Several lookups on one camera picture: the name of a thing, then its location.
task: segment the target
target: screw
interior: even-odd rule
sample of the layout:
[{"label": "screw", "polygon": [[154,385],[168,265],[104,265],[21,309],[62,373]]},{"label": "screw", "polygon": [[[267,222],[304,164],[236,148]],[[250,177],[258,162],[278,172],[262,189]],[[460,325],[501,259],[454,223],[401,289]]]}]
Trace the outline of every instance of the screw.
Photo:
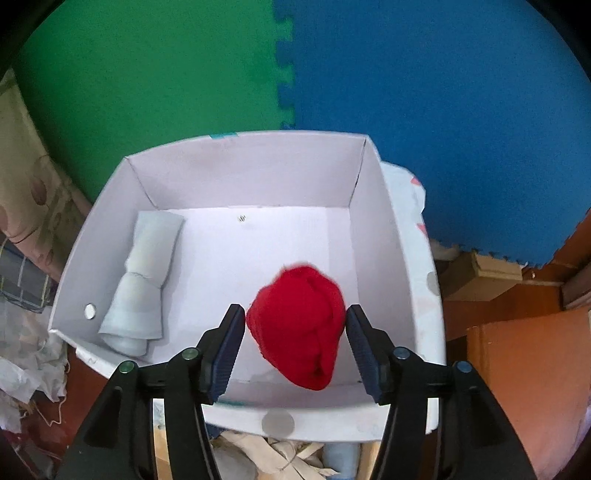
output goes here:
[{"label": "screw", "polygon": [[195,347],[189,347],[183,350],[181,356],[185,360],[193,360],[194,358],[197,358],[199,356],[199,350],[197,350]]},{"label": "screw", "polygon": [[403,346],[397,346],[394,349],[394,356],[398,358],[398,360],[406,360],[410,356],[410,351]]},{"label": "screw", "polygon": [[465,362],[464,360],[458,362],[456,367],[463,374],[468,374],[472,371],[472,365],[470,364],[470,362]]},{"label": "screw", "polygon": [[122,374],[128,374],[129,372],[131,372],[133,369],[135,368],[135,363],[132,362],[131,360],[127,360],[125,362],[123,362],[120,366],[119,366],[119,371]]}]

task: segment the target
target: white cardboard box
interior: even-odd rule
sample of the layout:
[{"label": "white cardboard box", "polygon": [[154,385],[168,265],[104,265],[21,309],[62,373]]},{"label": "white cardboard box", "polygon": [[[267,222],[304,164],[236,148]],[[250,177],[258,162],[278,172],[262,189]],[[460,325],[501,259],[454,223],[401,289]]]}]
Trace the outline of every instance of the white cardboard box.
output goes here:
[{"label": "white cardboard box", "polygon": [[[50,328],[110,377],[126,358],[97,332],[125,271],[137,213],[170,210],[186,221],[163,287],[164,338],[150,342],[146,364],[196,345],[231,303],[248,309],[283,266],[299,262],[334,279],[346,306],[360,303],[395,345],[444,363],[439,292],[421,231],[424,191],[414,180],[381,166],[372,141],[353,134],[200,137],[126,157],[74,246]],[[92,320],[84,316],[89,303]],[[261,420],[280,408],[294,419],[290,438],[379,439],[387,407],[374,405],[359,380],[345,334],[331,384],[314,392],[275,370],[247,329],[226,394],[204,414],[214,424],[267,434]],[[427,430],[436,426],[431,403]]]}]

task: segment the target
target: white plastic bag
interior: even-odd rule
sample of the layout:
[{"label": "white plastic bag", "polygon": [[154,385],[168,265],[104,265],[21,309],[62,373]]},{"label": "white plastic bag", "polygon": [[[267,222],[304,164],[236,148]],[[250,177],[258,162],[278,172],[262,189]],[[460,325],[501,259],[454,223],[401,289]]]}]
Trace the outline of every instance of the white plastic bag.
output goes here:
[{"label": "white plastic bag", "polygon": [[66,346],[47,333],[51,309],[36,314],[0,296],[0,427],[20,433],[17,404],[41,390],[51,401],[66,395]]}]

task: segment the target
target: green foam mat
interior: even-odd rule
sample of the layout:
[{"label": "green foam mat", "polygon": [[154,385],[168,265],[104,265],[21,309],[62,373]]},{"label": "green foam mat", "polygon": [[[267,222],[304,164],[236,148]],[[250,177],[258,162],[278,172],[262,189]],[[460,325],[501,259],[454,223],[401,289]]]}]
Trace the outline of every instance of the green foam mat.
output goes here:
[{"label": "green foam mat", "polygon": [[125,155],[198,135],[279,129],[272,0],[67,0],[14,69],[52,157],[95,200]]}]

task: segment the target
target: red cloth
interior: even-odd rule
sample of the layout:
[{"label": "red cloth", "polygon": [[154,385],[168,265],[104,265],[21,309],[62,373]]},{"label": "red cloth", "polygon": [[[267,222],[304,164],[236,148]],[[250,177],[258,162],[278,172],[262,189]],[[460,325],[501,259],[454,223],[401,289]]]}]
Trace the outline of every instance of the red cloth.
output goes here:
[{"label": "red cloth", "polygon": [[256,295],[246,324],[262,356],[310,390],[330,383],[345,328],[339,287],[308,265],[283,270]]}]

